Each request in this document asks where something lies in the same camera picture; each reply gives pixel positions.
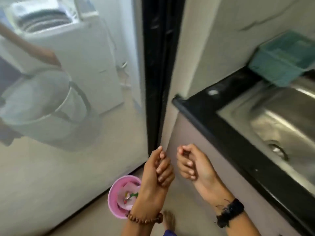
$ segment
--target foot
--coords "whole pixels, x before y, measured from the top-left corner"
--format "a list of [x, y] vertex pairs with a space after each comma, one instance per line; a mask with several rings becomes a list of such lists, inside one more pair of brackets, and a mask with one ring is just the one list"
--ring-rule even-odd
[[174, 232], [175, 224], [176, 224], [175, 215], [169, 210], [164, 210], [163, 225], [164, 225], [165, 230], [170, 230]]

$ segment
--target teal plastic basket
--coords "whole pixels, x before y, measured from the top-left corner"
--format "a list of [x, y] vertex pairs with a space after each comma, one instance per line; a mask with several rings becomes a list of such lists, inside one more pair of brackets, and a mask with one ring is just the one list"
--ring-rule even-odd
[[277, 86], [285, 87], [315, 61], [315, 41], [288, 31], [262, 45], [249, 68]]

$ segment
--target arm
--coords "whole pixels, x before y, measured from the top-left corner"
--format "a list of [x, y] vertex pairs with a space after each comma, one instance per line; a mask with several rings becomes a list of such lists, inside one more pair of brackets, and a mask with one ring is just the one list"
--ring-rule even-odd
[[16, 46], [20, 47], [22, 50], [27, 52], [32, 57], [48, 63], [52, 65], [57, 65], [61, 67], [61, 64], [55, 55], [55, 53], [49, 49], [33, 45], [21, 37], [19, 37], [17, 34], [15, 34], [13, 31], [11, 31], [9, 28], [7, 28], [5, 25], [3, 25], [0, 22], [0, 35], [2, 35], [4, 38], [11, 41]]
[[[156, 218], [174, 178], [170, 159], [159, 147], [145, 163], [139, 196], [130, 213], [140, 219]], [[127, 220], [121, 236], [149, 236], [152, 228], [153, 224], [143, 225]]]
[[[221, 215], [223, 208], [235, 197], [221, 181], [208, 157], [194, 144], [190, 144], [178, 147], [177, 160], [181, 175], [192, 180], [203, 199], [212, 206], [217, 215]], [[260, 236], [245, 211], [229, 221], [226, 232], [229, 236]]]

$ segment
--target white washing machine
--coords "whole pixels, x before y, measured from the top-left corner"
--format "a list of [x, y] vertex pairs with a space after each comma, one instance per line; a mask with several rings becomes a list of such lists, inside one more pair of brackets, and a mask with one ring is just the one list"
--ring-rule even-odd
[[[113, 51], [98, 12], [83, 0], [26, 0], [2, 4], [10, 28], [53, 50], [62, 68], [100, 114], [123, 103]], [[47, 66], [0, 36], [4, 51], [22, 72]]]

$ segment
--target glass panel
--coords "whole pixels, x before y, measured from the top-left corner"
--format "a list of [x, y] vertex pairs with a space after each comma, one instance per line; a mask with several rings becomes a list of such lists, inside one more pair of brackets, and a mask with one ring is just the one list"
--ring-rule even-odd
[[38, 235], [148, 158], [142, 33], [131, 0], [0, 7], [0, 235]]

